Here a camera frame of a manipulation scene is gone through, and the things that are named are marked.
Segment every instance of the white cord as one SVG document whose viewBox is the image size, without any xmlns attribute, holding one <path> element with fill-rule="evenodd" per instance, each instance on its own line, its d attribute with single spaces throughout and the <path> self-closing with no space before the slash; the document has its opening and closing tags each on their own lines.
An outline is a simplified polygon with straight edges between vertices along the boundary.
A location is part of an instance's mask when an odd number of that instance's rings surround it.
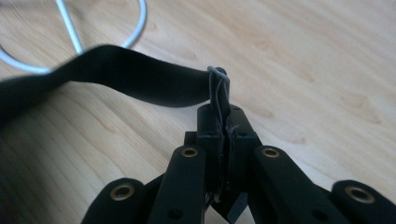
<svg viewBox="0 0 396 224">
<path fill-rule="evenodd" d="M 81 43 L 79 42 L 77 32 L 74 28 L 73 22 L 67 11 L 67 7 L 64 4 L 64 0 L 56 0 L 56 3 L 61 12 L 62 18 L 64 19 L 64 24 L 66 25 L 67 32 L 69 33 L 70 38 L 72 39 L 77 54 L 82 54 L 84 52 L 84 49 L 82 48 Z M 137 22 L 137 25 L 134 28 L 132 34 L 122 44 L 122 47 L 125 49 L 129 49 L 134 44 L 134 42 L 142 34 L 143 29 L 145 27 L 146 18 L 147 18 L 146 1 L 139 0 L 139 5 L 140 5 L 139 21 Z M 52 71 L 50 68 L 47 67 L 38 67 L 27 63 L 22 63 L 16 60 L 15 58 L 13 58 L 12 56 L 10 56 L 1 46 L 0 46 L 0 59 L 3 60 L 5 63 L 8 63 L 9 65 L 16 67 L 22 71 L 36 75 L 46 75 Z"/>
</svg>

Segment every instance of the curved cable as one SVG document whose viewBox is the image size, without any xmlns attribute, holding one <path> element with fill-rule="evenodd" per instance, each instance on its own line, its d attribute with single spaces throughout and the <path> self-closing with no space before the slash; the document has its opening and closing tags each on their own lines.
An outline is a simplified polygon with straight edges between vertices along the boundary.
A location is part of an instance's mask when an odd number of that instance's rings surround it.
<svg viewBox="0 0 396 224">
<path fill-rule="evenodd" d="M 56 0 L 56 3 L 61 12 L 62 18 L 64 20 L 64 24 L 66 25 L 67 28 L 67 32 L 69 33 L 70 38 L 72 39 L 77 54 L 82 54 L 84 49 L 82 48 L 81 43 L 79 42 L 77 32 L 74 28 L 73 22 L 67 11 L 67 7 L 64 4 L 64 0 Z M 122 44 L 122 47 L 125 49 L 129 49 L 134 44 L 134 42 L 136 42 L 136 40 L 142 34 L 143 29 L 145 28 L 145 23 L 147 18 L 146 1 L 139 0 L 139 6 L 140 6 L 139 21 L 137 22 L 134 31 L 131 33 L 128 39 Z M 17 59 L 13 58 L 11 55 L 9 55 L 1 46 L 0 46 L 0 59 L 15 68 L 18 68 L 22 71 L 31 74 L 46 75 L 52 71 L 52 69 L 48 67 L 39 67 L 39 66 L 30 65 L 28 63 L 20 62 Z"/>
</svg>

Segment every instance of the wooden table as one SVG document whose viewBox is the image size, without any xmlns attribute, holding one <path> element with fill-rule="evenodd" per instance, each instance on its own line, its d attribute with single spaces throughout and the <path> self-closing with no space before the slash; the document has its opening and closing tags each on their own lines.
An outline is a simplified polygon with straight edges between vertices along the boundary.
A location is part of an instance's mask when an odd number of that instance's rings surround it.
<svg viewBox="0 0 396 224">
<path fill-rule="evenodd" d="M 83 46 L 119 45 L 137 1 L 66 1 Z M 394 1 L 148 1 L 133 49 L 226 68 L 231 100 L 265 145 L 286 150 L 319 186 L 355 179 L 396 202 Z M 0 43 L 28 63 L 75 56 L 54 1 L 0 1 Z M 1 78 L 23 72 L 0 62 Z M 120 177 L 163 173 L 197 106 L 150 105 L 68 83 L 0 131 L 0 222 L 79 223 Z M 210 212 L 206 223 L 225 223 Z M 247 210 L 238 223 L 253 223 Z"/>
</svg>

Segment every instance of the light wood grain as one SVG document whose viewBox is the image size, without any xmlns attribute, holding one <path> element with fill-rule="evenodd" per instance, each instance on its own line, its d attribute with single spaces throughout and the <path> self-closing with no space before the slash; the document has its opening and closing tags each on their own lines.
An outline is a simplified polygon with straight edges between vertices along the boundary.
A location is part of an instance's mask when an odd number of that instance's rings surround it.
<svg viewBox="0 0 396 224">
<path fill-rule="evenodd" d="M 120 44 L 137 1 L 66 1 L 85 48 Z M 396 202 L 394 1 L 148 1 L 134 50 L 205 70 L 226 68 L 231 98 L 266 145 L 318 185 L 366 183 Z M 0 44 L 56 66 L 75 52 L 54 1 L 1 0 Z M 0 62 L 1 78 L 23 72 Z M 197 106 L 172 109 L 69 83 L 0 131 L 0 216 L 79 223 L 108 182 L 165 171 Z M 215 213 L 207 223 L 225 223 Z M 253 223 L 248 211 L 238 223 Z"/>
</svg>

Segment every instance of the white cable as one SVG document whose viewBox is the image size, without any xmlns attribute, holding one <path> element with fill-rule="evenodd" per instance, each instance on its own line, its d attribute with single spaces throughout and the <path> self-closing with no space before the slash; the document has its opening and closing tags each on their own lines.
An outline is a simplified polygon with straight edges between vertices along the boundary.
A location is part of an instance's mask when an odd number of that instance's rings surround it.
<svg viewBox="0 0 396 224">
<path fill-rule="evenodd" d="M 58 4 L 58 8 L 61 11 L 61 14 L 64 19 L 64 23 L 66 24 L 67 27 L 67 19 L 64 17 L 64 15 L 67 15 L 68 19 L 70 19 L 70 16 L 67 12 L 67 7 L 64 5 L 63 0 L 56 0 Z M 139 21 L 137 22 L 136 27 L 134 28 L 134 31 L 132 34 L 128 37 L 128 39 L 122 44 L 123 48 L 129 49 L 132 44 L 138 39 L 138 37 L 142 34 L 143 29 L 145 27 L 146 23 L 146 18 L 147 18 L 147 7 L 146 7 L 146 1 L 145 0 L 139 0 L 139 5 L 140 5 L 140 16 L 139 16 Z M 71 30 L 67 28 L 67 32 L 69 33 L 70 37 L 72 38 L 73 45 L 75 46 L 76 51 L 78 52 L 78 48 L 76 48 L 76 43 L 79 43 L 78 40 L 78 35 L 76 33 L 76 30 L 74 29 L 73 22 L 70 19 L 71 24 Z M 74 36 L 77 38 L 77 42 L 75 42 L 73 35 L 71 32 L 74 31 Z M 50 73 L 52 70 L 47 67 L 38 67 L 38 66 L 33 66 L 27 63 L 22 63 L 16 59 L 14 59 L 12 56 L 10 56 L 3 48 L 0 46 L 0 59 L 4 61 L 5 63 L 8 63 L 9 65 L 16 67 L 22 71 L 31 73 L 31 74 L 36 74 L 36 75 L 46 75 Z"/>
<path fill-rule="evenodd" d="M 70 14 L 67 11 L 66 5 L 64 4 L 64 0 L 56 0 L 56 4 L 58 5 L 59 11 L 61 12 L 62 18 L 64 19 L 64 24 L 66 25 L 67 32 L 72 39 L 73 46 L 75 47 L 76 53 L 78 55 L 84 53 L 84 49 L 81 46 L 81 42 L 79 41 L 76 29 L 70 18 Z"/>
</svg>

